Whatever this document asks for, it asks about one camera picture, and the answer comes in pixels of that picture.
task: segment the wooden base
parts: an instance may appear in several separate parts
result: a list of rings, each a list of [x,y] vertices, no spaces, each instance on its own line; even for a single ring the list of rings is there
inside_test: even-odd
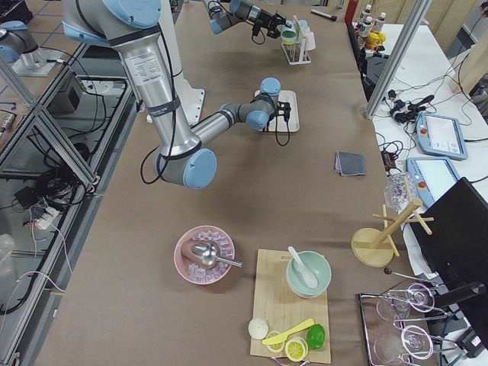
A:
[[[365,227],[356,231],[351,239],[352,252],[356,258],[370,267],[384,267],[393,259],[393,250],[388,242],[371,248],[371,243],[380,234],[380,230]]]

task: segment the knife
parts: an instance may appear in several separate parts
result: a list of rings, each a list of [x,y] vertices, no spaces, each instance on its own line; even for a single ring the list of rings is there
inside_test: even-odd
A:
[[[304,320],[302,323],[294,326],[293,328],[291,328],[285,332],[282,332],[282,333],[275,335],[274,337],[271,337],[271,338],[263,339],[262,344],[263,345],[276,345],[278,343],[282,343],[282,342],[287,340],[287,338],[290,334],[299,332],[300,330],[310,328],[313,324],[315,324],[315,321],[312,318],[308,318],[308,319]]]

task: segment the mint green bowl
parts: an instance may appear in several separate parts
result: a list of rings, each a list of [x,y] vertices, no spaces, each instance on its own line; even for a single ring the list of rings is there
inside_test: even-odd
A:
[[[327,289],[332,279],[332,271],[325,257],[317,252],[306,250],[299,252],[305,266],[317,277],[319,285],[310,288],[305,284],[297,261],[291,259],[287,266],[287,283],[290,289],[300,297],[318,297]]]

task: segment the computer monitor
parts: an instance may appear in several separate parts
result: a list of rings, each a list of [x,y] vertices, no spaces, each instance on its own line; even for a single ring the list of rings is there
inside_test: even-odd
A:
[[[412,230],[425,260],[452,291],[471,282],[488,286],[488,204],[461,178],[423,215],[432,235],[419,224]],[[473,330],[488,348],[488,294],[457,303]]]

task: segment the green lime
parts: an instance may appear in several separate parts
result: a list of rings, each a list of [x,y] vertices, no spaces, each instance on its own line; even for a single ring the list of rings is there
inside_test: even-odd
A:
[[[307,344],[310,349],[319,349],[326,339],[326,331],[320,324],[313,324],[307,333]]]

